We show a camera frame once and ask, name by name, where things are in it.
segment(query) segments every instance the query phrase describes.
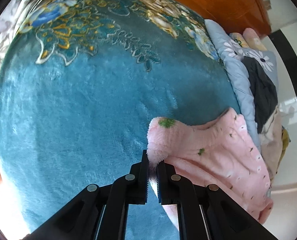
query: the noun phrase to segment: teal fleece blanket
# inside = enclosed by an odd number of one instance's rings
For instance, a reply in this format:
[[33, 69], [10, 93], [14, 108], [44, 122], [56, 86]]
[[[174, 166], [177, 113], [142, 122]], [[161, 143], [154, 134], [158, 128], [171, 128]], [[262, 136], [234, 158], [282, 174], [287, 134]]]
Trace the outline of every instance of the teal fleece blanket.
[[[239, 106], [202, 17], [173, 0], [43, 0], [0, 70], [0, 170], [33, 231], [90, 183], [128, 174], [152, 118]], [[178, 239], [149, 190], [127, 239]]]

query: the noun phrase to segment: blue flower print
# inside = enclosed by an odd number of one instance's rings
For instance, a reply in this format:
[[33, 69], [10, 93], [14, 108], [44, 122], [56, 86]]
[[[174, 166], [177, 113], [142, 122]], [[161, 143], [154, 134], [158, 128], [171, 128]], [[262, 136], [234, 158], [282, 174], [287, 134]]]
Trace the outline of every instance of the blue flower print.
[[194, 27], [194, 30], [189, 27], [185, 27], [188, 35], [194, 39], [196, 46], [198, 49], [203, 52], [207, 57], [218, 60], [218, 54], [214, 45], [210, 42], [209, 37], [207, 37], [205, 31], [198, 26], [191, 24]]
[[74, 6], [77, 0], [44, 0], [43, 4], [34, 10], [24, 21], [19, 32], [25, 33], [30, 29], [57, 19]]

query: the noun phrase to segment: pink fleece fabric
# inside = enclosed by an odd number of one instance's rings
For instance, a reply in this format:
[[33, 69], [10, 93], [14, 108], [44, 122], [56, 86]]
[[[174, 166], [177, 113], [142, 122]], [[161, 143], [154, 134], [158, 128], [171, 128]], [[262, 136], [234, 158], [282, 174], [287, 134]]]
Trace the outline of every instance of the pink fleece fabric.
[[[150, 170], [165, 160], [193, 184], [217, 184], [258, 222], [266, 221], [273, 207], [273, 201], [266, 196], [271, 185], [269, 173], [247, 133], [244, 117], [234, 109], [198, 126], [154, 118], [147, 139]], [[156, 177], [152, 174], [150, 182], [157, 193]], [[176, 206], [163, 207], [178, 227]]]

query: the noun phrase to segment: screw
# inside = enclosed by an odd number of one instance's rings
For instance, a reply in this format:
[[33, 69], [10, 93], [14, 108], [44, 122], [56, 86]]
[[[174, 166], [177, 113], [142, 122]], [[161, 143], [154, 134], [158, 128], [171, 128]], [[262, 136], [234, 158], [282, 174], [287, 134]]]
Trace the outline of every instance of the screw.
[[171, 176], [171, 180], [174, 180], [174, 181], [179, 181], [181, 179], [181, 176], [178, 175], [178, 174], [174, 174]]
[[209, 189], [211, 191], [217, 191], [219, 189], [219, 186], [217, 186], [216, 184], [211, 184], [209, 185]]
[[125, 176], [125, 179], [128, 180], [128, 181], [131, 181], [131, 180], [135, 179], [135, 175], [133, 175], [133, 174], [127, 174]]
[[89, 192], [96, 191], [97, 190], [97, 186], [95, 184], [90, 184], [90, 185], [87, 186], [87, 190]]

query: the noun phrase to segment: black cloth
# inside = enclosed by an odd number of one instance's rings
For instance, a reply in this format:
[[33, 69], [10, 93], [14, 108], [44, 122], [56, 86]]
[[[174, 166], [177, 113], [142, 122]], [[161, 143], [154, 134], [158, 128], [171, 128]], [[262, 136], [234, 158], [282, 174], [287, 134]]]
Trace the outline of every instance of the black cloth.
[[249, 73], [250, 88], [254, 96], [257, 132], [261, 133], [263, 125], [272, 115], [278, 104], [278, 94], [275, 85], [256, 59], [244, 57], [242, 63]]

